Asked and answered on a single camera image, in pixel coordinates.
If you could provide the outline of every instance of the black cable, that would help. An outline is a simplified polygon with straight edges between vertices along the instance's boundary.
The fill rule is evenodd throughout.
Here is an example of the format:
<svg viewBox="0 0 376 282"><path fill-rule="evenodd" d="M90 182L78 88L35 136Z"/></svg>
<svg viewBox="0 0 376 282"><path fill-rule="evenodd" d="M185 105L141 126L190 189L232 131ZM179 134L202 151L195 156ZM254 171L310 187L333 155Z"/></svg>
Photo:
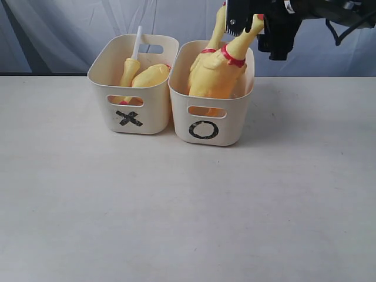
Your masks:
<svg viewBox="0 0 376 282"><path fill-rule="evenodd" d="M356 30L359 26L367 22L370 18L376 15L376 10L373 12L370 12L366 14L363 18L361 18L359 21L351 25L348 29L346 29L340 36L336 33L334 27L330 24L330 21L328 19L325 20L325 24L328 27L328 29L331 31L333 34L334 40L335 40L335 45L340 46L342 41L354 30Z"/></svg>

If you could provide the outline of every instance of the black o marking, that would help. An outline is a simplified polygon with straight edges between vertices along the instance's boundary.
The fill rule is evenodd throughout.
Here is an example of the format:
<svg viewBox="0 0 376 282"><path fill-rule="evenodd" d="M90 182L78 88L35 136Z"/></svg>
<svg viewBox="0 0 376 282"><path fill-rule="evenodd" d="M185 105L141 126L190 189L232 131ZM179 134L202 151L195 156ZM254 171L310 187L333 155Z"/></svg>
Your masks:
<svg viewBox="0 0 376 282"><path fill-rule="evenodd" d="M116 111L116 114L118 116L121 116L123 118L119 122L119 124L122 125L122 126L126 125L129 122L131 122L132 124L137 125L137 126L142 126L143 125L142 122L140 122L139 120L135 119L135 117L139 115L136 112L130 112L128 115L126 115L125 113L122 113L121 111L118 110L118 111Z"/></svg>
<svg viewBox="0 0 376 282"><path fill-rule="evenodd" d="M198 135L198 134L195 134L194 132L194 129L198 126L198 125L201 125L202 123L207 123L208 125L212 125L213 127L213 133L211 135L208 135L208 136L201 136L201 135ZM198 138L198 139L206 139L206 140L209 140L209 139L212 139L214 137L216 137L219 133L219 128L218 126L214 123L214 122L209 122L207 120L200 120L198 122L195 122L193 123L190 127L189 127L189 134L191 134L193 137L195 138Z"/></svg>

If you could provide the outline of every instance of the white plastic bin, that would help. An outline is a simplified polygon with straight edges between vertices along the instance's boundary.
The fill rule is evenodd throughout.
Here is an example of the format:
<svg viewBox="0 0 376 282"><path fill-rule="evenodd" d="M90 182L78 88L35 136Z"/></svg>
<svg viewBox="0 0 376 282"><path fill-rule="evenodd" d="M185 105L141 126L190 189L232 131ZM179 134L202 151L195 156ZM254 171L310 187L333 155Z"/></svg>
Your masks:
<svg viewBox="0 0 376 282"><path fill-rule="evenodd" d="M89 69L88 78L92 82L103 118L108 128L114 132L155 134L161 132L171 117L168 79L149 88L117 86L124 70L124 61L133 52L136 35L127 34L112 39L99 54ZM176 39L162 35L142 35L142 44L159 45L162 53L139 53L140 70L157 63L174 64L179 51ZM115 105L109 96L137 97L143 105Z"/></svg>
<svg viewBox="0 0 376 282"><path fill-rule="evenodd" d="M239 79L231 99L200 98L186 93L189 69L208 41L193 41L182 46L170 74L169 87L175 132L189 143L228 146L236 143L242 133L250 94L254 85L254 56L249 48L247 70ZM192 106L222 109L222 117L192 115Z"/></svg>

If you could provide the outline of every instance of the white backdrop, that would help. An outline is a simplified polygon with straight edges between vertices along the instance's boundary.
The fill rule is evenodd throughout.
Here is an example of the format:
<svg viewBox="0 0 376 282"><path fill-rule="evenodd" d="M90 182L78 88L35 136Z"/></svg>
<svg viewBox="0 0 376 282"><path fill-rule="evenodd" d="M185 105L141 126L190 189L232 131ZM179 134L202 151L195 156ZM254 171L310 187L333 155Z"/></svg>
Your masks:
<svg viewBox="0 0 376 282"><path fill-rule="evenodd" d="M180 44L209 39L223 0L6 0L53 72L86 72L114 36L146 33L175 37ZM352 33L336 47L324 20L305 21L287 62L269 61L252 44L257 76L375 76L376 31ZM0 47L19 53L1 40ZM0 71L7 71L4 55ZM18 69L24 69L18 63Z"/></svg>

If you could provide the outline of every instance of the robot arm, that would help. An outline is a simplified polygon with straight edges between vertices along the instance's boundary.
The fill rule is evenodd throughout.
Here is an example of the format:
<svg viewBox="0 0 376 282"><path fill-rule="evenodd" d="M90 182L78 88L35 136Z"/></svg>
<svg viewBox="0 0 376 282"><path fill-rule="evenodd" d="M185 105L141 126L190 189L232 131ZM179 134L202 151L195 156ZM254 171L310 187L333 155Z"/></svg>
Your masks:
<svg viewBox="0 0 376 282"><path fill-rule="evenodd" d="M376 25L375 0L227 0L226 8L226 29L234 36L250 30L254 14L264 14L258 49L273 61L287 59L303 20L324 18L337 46L355 29ZM330 22L348 29L338 36Z"/></svg>

